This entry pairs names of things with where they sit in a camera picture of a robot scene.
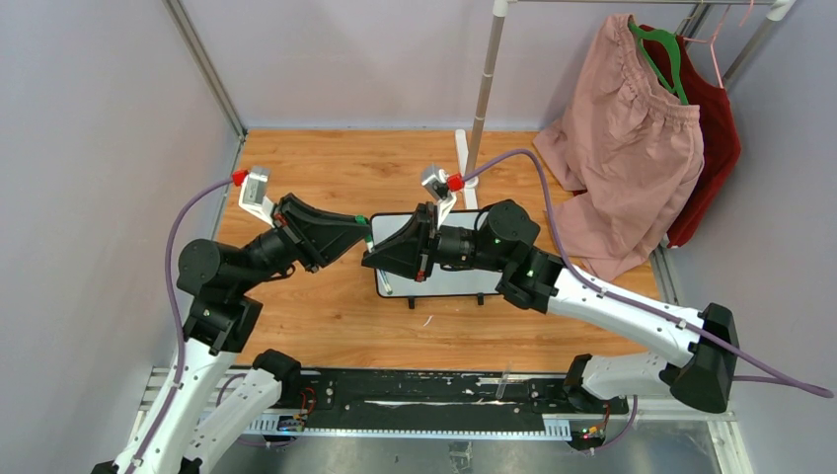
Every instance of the clothes rack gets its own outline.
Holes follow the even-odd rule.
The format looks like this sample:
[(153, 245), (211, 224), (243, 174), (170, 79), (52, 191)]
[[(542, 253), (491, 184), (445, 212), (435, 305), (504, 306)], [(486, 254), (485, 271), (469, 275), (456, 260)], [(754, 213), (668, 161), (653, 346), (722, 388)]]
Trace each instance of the clothes rack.
[[(750, 38), (735, 61), (723, 75), (723, 83), (728, 88), (738, 77), (742, 67), (752, 57), (764, 40), (772, 33), (777, 23), (782, 21), (797, 0), (755, 0), (755, 5), (769, 5), (770, 10), (767, 16), (759, 25), (755, 34)], [(541, 2), (541, 3), (615, 3), (615, 4), (671, 4), (671, 5), (694, 5), (692, 12), (686, 20), (681, 22), (676, 30), (678, 35), (693, 37), (700, 30), (703, 23), (709, 17), (713, 6), (716, 5), (741, 5), (749, 6), (750, 0), (495, 0), (494, 19), (489, 35), (489, 48), (486, 53), (486, 62), (483, 69), (483, 79), (480, 84), (480, 93), (477, 96), (477, 111), (474, 114), (474, 123), (471, 126), (471, 140), (466, 139), (464, 129), (455, 132), (456, 153), (459, 159), (459, 168), (463, 175), (474, 171), (477, 167), (477, 155), (480, 151), (480, 142), (483, 138), (483, 127), (486, 122), (486, 111), (489, 106), (489, 96), (492, 91), (492, 82), (495, 75), (497, 53), (499, 52), (500, 37), (505, 17), (508, 14), (508, 6), (518, 2)], [(469, 209), (476, 209), (477, 178), (466, 183), (463, 190), (465, 204)]]

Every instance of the gray floor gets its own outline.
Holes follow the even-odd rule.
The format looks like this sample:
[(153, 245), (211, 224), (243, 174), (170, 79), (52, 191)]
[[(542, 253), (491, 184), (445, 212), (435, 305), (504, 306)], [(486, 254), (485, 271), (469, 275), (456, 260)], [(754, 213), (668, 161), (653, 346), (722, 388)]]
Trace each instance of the gray floor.
[[(615, 435), (621, 422), (612, 421)], [(215, 474), (721, 474), (705, 423), (639, 422), (594, 457), (563, 442), (301, 438), (281, 449), (233, 446)]]

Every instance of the clothing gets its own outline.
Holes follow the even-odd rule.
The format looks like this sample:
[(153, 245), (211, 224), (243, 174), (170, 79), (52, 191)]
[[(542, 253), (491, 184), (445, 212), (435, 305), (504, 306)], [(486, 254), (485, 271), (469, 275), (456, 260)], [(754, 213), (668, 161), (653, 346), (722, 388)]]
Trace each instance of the clothing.
[(564, 116), (534, 139), (565, 190), (587, 189), (555, 217), (567, 251), (604, 279), (647, 259), (703, 168), (699, 108), (657, 83), (629, 21), (607, 18)]
[[(652, 27), (642, 25), (643, 30), (653, 31)], [(686, 53), (686, 41), (677, 37), (680, 44), (680, 82), (689, 98), (689, 104), (701, 108), (701, 131), (704, 134), (704, 170), (698, 178), (695, 191), (686, 201), (680, 215), (668, 229), (668, 247), (679, 247), (695, 235), (698, 225), (709, 209), (726, 177), (741, 154), (741, 142), (735, 130), (735, 120), (729, 105), (726, 90), (716, 87), (701, 77)], [(645, 41), (646, 51), (671, 83), (671, 62), (662, 44)]]

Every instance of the pink pants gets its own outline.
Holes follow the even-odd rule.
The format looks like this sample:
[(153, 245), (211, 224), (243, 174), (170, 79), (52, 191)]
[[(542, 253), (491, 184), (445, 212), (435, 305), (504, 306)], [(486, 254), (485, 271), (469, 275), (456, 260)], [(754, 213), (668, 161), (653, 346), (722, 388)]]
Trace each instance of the pink pants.
[(608, 17), (564, 116), (534, 140), (565, 190), (587, 189), (555, 217), (570, 255), (604, 279), (647, 259), (703, 168), (699, 108), (657, 83), (629, 21)]

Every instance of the wood surface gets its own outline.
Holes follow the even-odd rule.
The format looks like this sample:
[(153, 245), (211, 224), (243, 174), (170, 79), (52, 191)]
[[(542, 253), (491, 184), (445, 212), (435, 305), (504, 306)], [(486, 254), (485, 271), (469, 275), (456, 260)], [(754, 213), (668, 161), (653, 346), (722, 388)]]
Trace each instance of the wood surface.
[[(488, 132), (479, 163), (512, 148), (534, 150), (534, 132)], [(429, 200), (421, 170), (436, 163), (456, 170), (453, 131), (256, 130), (247, 138), (241, 168), (271, 170), (268, 195), (294, 193), (333, 212), (412, 212)], [(571, 197), (549, 175), (554, 202)], [(515, 157), (480, 177), (480, 205), (513, 198), (541, 225), (537, 244), (555, 252), (537, 174), (525, 157)], [(266, 230), (228, 199), (218, 240), (242, 246)], [(311, 275), (258, 286), (251, 297), (265, 308), (240, 363), (276, 349), (303, 365), (462, 370), (566, 371), (579, 354), (617, 356), (643, 348), (620, 336), (570, 318), (519, 310), (500, 296), (478, 306), (474, 297), (420, 299), (411, 310), (405, 299), (378, 296), (372, 270), (360, 266), (359, 243), (329, 267)], [(659, 298), (650, 265), (614, 281)], [(429, 324), (424, 326), (429, 316)]]

